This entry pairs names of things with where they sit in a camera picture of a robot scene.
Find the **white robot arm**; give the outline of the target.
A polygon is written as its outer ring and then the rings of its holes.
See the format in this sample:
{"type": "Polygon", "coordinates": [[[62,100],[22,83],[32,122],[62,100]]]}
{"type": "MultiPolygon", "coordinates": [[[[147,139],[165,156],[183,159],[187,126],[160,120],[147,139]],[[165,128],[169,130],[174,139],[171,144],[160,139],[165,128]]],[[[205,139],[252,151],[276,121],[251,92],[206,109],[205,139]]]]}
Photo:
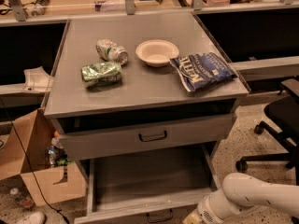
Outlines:
{"type": "Polygon", "coordinates": [[[265,207],[299,217],[299,187],[231,173],[223,179],[221,188],[200,201],[182,223],[222,224],[229,217],[245,216],[265,207]]]}

